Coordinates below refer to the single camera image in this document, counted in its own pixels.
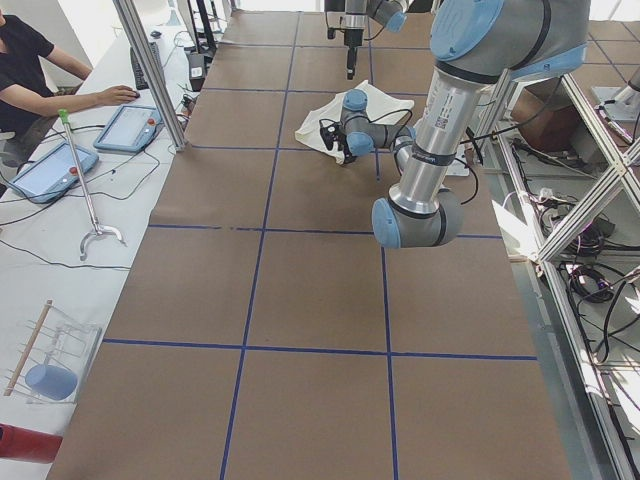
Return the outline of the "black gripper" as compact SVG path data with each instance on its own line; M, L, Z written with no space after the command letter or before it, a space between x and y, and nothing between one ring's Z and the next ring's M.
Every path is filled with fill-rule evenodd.
M357 66L357 48L362 45L361 28L344 28L344 45L349 49L346 57L346 78L354 79Z
M338 147L343 153L344 159L341 163L342 166L346 166L350 163L354 163L358 159L358 155L351 149L351 144L356 140L354 133L339 134L338 135Z

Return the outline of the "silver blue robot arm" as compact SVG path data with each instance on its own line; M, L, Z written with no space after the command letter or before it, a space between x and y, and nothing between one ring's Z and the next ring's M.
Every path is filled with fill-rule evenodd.
M347 48L346 78L356 75L358 50L367 41L365 33L370 20L381 31L399 32L404 26L412 1L387 0L338 0L324 2L324 18L328 40L341 34Z
M443 181L482 92L503 72L534 81L577 69L590 9L588 1L446 1L432 24L434 72L414 128L377 124L366 113L365 92L345 94L336 141L347 160L388 148L401 173L372 207L380 245L431 247L457 236L461 204Z

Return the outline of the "person's right hand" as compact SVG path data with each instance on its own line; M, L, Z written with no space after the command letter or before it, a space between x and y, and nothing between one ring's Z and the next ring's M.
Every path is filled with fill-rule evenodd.
M125 85L110 87L99 92L97 95L100 106L117 106L126 104L137 100L139 97L140 94L137 90Z

